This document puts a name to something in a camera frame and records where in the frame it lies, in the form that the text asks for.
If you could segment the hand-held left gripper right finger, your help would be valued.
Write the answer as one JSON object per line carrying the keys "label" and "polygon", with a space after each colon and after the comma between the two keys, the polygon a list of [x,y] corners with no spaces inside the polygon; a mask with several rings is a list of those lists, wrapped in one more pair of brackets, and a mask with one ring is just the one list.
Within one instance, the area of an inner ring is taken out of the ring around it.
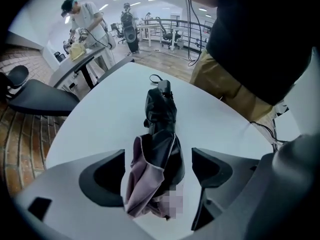
{"label": "hand-held left gripper right finger", "polygon": [[201,187],[193,240],[317,240],[320,136],[301,135],[260,159],[193,148]]}

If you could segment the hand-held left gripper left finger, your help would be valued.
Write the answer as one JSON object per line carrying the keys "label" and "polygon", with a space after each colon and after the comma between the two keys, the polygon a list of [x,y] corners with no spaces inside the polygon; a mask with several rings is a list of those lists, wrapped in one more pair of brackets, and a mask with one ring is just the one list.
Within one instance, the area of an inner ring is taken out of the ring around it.
{"label": "hand-held left gripper left finger", "polygon": [[41,240],[149,240],[124,210],[125,150],[47,169],[14,199]]}

